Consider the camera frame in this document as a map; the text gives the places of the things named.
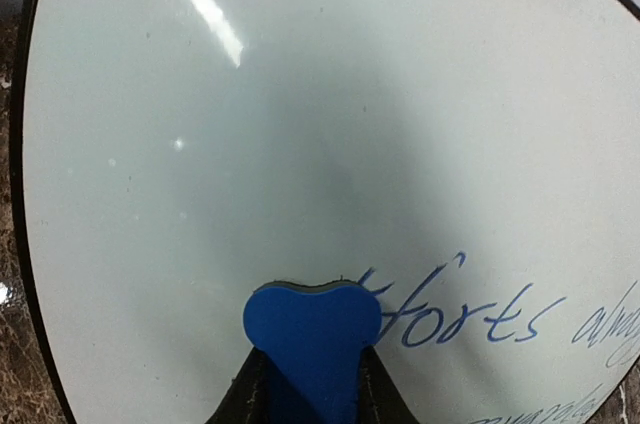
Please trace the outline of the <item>blue whiteboard eraser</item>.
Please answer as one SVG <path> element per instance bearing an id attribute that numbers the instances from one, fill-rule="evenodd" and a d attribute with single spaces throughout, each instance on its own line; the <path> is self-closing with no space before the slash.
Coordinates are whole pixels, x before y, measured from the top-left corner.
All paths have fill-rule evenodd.
<path id="1" fill-rule="evenodd" d="M 360 284 L 276 281 L 243 310 L 252 345 L 267 357 L 271 423 L 354 423 L 359 366 L 381 329 L 381 306 Z"/>

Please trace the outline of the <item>white whiteboard black frame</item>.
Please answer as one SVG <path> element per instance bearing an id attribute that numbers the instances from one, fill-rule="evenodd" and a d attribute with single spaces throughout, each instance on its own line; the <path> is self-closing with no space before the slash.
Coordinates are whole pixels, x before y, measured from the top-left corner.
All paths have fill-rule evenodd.
<path id="1" fill-rule="evenodd" d="M 639 359 L 633 0 L 26 0 L 19 255 L 73 423 L 203 423 L 265 284 L 354 281 L 420 423 Z"/>

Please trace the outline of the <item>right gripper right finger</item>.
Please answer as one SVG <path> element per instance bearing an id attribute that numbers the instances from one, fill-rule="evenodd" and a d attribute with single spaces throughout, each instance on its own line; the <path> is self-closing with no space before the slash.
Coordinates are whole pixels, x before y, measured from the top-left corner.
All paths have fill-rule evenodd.
<path id="1" fill-rule="evenodd" d="M 419 424 L 372 346 L 360 358 L 357 422 Z"/>

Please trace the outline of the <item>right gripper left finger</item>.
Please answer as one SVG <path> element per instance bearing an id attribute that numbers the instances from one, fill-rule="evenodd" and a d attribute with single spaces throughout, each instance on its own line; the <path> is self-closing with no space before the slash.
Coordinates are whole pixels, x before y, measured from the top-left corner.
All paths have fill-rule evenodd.
<path id="1" fill-rule="evenodd" d="M 266 355 L 253 348 L 207 424 L 267 423 L 266 369 Z"/>

